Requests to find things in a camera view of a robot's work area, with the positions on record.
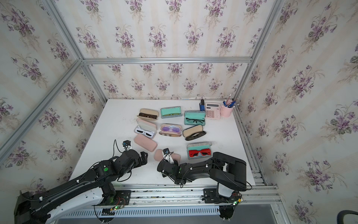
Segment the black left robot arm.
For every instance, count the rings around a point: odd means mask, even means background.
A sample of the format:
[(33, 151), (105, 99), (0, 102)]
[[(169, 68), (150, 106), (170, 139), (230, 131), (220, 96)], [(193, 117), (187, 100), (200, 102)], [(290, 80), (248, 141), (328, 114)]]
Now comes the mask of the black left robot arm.
[(121, 156), (95, 162), (82, 175), (53, 189), (17, 198), (14, 209), (16, 224), (45, 224), (72, 211), (102, 202), (113, 204), (116, 190), (113, 181), (147, 164), (148, 154), (128, 150)]

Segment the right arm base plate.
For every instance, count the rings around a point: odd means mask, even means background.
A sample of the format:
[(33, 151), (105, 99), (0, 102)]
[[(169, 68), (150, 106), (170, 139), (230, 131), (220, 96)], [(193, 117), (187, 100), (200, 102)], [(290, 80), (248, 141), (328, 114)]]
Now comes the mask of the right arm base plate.
[(221, 196), (217, 188), (207, 188), (203, 190), (202, 201), (205, 203), (229, 203), (236, 205), (242, 201), (242, 194), (238, 191), (234, 191), (231, 196)]

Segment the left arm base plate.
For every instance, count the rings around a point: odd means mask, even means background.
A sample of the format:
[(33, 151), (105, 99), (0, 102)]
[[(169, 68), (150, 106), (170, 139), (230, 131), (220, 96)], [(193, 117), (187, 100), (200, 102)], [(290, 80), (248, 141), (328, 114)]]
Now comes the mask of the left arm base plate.
[(131, 190), (116, 190), (113, 196), (106, 196), (98, 206), (125, 206), (129, 205)]

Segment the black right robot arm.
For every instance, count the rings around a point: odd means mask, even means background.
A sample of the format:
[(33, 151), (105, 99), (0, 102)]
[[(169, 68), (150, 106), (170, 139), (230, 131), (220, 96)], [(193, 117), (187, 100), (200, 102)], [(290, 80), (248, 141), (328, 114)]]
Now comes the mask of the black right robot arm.
[(213, 156), (198, 163), (182, 163), (162, 160), (157, 171), (169, 177), (176, 185), (183, 186), (201, 178), (211, 178), (235, 191), (247, 191), (247, 163), (244, 160), (214, 152)]

